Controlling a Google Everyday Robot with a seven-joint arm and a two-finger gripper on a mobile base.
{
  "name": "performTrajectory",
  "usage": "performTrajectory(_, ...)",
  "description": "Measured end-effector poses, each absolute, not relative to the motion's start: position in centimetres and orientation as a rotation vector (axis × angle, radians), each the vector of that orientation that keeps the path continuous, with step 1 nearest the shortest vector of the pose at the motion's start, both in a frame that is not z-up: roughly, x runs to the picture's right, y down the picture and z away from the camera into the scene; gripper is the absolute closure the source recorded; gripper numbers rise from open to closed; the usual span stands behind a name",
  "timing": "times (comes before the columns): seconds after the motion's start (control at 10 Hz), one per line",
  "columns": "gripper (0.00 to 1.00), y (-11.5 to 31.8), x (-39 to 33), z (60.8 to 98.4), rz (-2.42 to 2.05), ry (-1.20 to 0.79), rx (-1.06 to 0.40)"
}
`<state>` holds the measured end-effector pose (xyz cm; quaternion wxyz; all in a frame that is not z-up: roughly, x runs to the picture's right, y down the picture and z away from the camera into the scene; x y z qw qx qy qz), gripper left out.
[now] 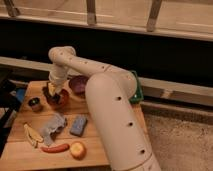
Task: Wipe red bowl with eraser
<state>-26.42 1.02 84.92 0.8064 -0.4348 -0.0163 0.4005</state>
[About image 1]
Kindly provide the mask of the green object behind arm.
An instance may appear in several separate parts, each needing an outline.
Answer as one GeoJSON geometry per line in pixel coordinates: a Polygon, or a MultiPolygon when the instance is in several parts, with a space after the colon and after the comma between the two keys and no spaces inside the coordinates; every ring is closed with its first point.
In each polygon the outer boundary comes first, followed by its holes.
{"type": "Polygon", "coordinates": [[[137,72],[132,70],[132,73],[135,76],[136,81],[137,81],[137,89],[136,89],[135,94],[129,99],[129,101],[132,104],[136,104],[136,103],[140,103],[141,101],[143,101],[144,96],[143,96],[143,92],[142,92],[142,88],[141,88],[141,84],[140,84],[137,72]]]}

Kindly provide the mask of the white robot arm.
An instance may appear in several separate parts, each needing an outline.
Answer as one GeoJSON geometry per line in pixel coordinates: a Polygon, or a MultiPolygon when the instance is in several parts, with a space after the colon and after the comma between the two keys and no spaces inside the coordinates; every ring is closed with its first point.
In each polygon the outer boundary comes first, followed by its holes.
{"type": "Polygon", "coordinates": [[[137,120],[129,99],[137,90],[132,72],[78,57],[71,46],[53,47],[49,80],[53,91],[62,90],[68,70],[89,78],[85,96],[113,171],[162,171],[151,144],[137,120]]]}

